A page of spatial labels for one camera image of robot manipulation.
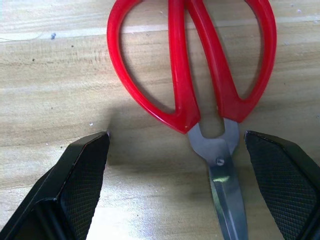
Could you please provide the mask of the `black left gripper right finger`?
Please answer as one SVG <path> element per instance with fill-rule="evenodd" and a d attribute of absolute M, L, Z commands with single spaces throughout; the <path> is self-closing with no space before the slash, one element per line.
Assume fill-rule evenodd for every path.
<path fill-rule="evenodd" d="M 259 191 L 285 240 L 320 240 L 320 166 L 296 143 L 244 134 Z"/>

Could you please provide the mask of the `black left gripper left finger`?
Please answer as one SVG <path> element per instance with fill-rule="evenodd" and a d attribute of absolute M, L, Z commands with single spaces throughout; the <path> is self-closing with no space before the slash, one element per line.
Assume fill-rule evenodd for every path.
<path fill-rule="evenodd" d="M 0 240 L 86 240 L 110 146 L 106 131 L 68 145 L 0 231 Z"/>

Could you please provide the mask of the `red handled scissors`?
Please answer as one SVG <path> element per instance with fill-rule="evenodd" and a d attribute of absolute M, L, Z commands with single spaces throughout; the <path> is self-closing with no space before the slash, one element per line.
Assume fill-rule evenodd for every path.
<path fill-rule="evenodd" d="M 239 123 L 259 102 L 273 71 L 277 27 L 271 4 L 269 0 L 245 0 L 258 20 L 263 51 L 256 84 L 247 98 L 241 98 L 203 0 L 168 0 L 168 43 L 175 111 L 167 113 L 157 108 L 135 85 L 121 55 L 122 22 L 127 13 L 141 1 L 116 0 L 110 11 L 106 40 L 115 72 L 142 108 L 175 131 L 187 134 L 192 149 L 206 161 L 211 194 L 224 240 L 248 240 L 246 211 L 232 156 L 239 144 Z M 201 40 L 218 113 L 224 123 L 224 133 L 216 138 L 204 137 L 199 125 L 201 115 L 187 55 L 185 10 L 188 10 Z"/>

